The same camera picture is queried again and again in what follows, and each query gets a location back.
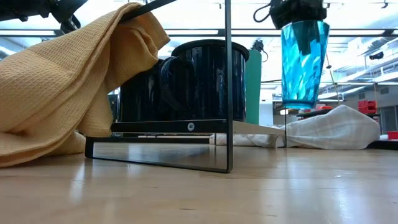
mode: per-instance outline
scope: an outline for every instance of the wooden table surface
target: wooden table surface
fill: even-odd
[[[234,154],[230,174],[82,154],[0,169],[0,223],[398,222],[397,151],[236,147]]]

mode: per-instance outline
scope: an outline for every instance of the green container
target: green container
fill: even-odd
[[[261,89],[261,53],[249,50],[250,58],[246,62],[246,122],[259,124]]]

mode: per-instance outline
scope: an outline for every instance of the blue plastic cup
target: blue plastic cup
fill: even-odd
[[[294,22],[282,28],[282,102],[286,108],[315,107],[329,30],[322,21]]]

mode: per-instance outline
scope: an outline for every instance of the white cloth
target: white cloth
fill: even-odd
[[[287,147],[364,149],[380,138],[379,130],[379,124],[372,118],[341,105],[328,114],[289,123]],[[214,138],[210,137],[210,144],[214,144]],[[226,135],[217,134],[216,143],[225,145]],[[284,136],[235,134],[234,145],[284,147]]]

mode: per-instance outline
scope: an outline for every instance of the metal stand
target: metal stand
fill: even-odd
[[[164,6],[175,0],[156,0],[145,6],[126,14],[121,22],[128,21],[137,16],[145,14],[155,8]],[[188,166],[181,164],[169,164],[162,162],[142,162],[128,161],[122,159],[112,159],[107,157],[96,157],[94,146],[96,142],[149,142],[149,143],[193,143],[200,140],[193,139],[162,139],[162,138],[86,138],[85,156],[91,159],[104,159],[109,161],[133,162],[137,164],[147,164],[154,166],[175,167],[192,170],[203,170],[210,172],[229,173],[233,168],[233,94],[232,94],[232,40],[231,40],[231,0],[225,0],[225,40],[226,40],[226,71],[227,71],[227,91],[228,91],[228,114],[225,119],[212,120],[189,120],[189,121],[151,121],[133,123],[113,123],[111,130],[113,133],[144,133],[144,134],[212,134],[225,133],[226,143],[226,167],[224,169]]]

